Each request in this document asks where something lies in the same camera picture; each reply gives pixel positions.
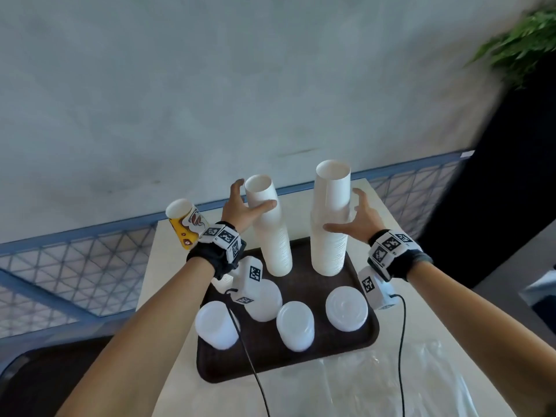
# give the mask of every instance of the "black planter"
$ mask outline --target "black planter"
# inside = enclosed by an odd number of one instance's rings
[[[419,239],[469,288],[556,219],[555,66],[543,59],[525,89],[507,92]]]

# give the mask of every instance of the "fern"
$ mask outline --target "fern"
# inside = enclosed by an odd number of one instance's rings
[[[502,69],[504,80],[523,88],[526,77],[549,52],[556,50],[556,8],[529,13],[510,31],[481,45],[470,63],[490,56],[490,65]]]

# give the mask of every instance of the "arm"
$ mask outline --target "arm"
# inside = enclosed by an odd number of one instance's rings
[[[365,192],[348,224],[325,224],[365,243],[385,229]],[[419,262],[407,280],[518,416],[556,416],[556,351],[521,323],[434,265]]]
[[[241,200],[242,185],[232,185],[222,211],[240,233],[276,206],[267,201],[249,209]],[[187,261],[108,343],[57,417],[150,416],[213,275],[205,259]]]

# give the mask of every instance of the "tall cup stack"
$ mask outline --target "tall cup stack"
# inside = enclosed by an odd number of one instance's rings
[[[325,160],[316,167],[311,210],[311,263],[324,276],[337,275],[344,267],[348,237],[323,230],[324,224],[345,224],[349,220],[351,168],[337,160]]]
[[[290,238],[272,179],[262,174],[249,177],[245,182],[245,194],[251,208],[266,200],[277,202],[273,210],[263,213],[254,222],[253,230],[268,272],[274,276],[287,275],[293,266]]]

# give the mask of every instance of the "tabletop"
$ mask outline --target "tabletop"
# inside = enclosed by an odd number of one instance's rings
[[[354,180],[352,187],[362,189],[368,197],[369,204],[376,209],[386,227],[398,229],[399,225],[387,210],[371,185],[365,179]],[[312,189],[280,196],[280,204],[286,219],[290,239],[309,236],[309,211],[312,205]],[[357,196],[351,197],[351,208],[357,205]],[[206,220],[217,222],[222,210],[203,212]],[[247,248],[256,248],[254,232],[250,228],[242,234]],[[355,270],[359,272],[367,265],[369,246],[351,237],[347,243],[347,253]],[[182,248],[168,220],[160,221],[157,226],[149,263],[137,307],[141,307],[184,265],[187,251]],[[511,408],[500,393],[490,383],[483,372],[460,347],[434,312],[424,300],[405,281],[393,280],[392,284],[398,294],[404,296],[407,303],[406,343],[437,340],[442,344],[452,365],[462,374],[479,415],[513,415]],[[400,339],[403,318],[401,307],[379,310],[376,312],[380,323],[379,337],[370,348],[397,348]],[[259,388],[254,377],[246,376],[221,384],[211,385],[201,379],[196,368],[197,334],[194,328],[189,332],[184,347],[177,357],[161,395],[155,407],[155,416],[217,415],[225,411],[228,416],[245,413],[245,404],[239,404],[238,398],[253,399],[254,407],[264,410]],[[266,372],[271,376],[275,370]]]

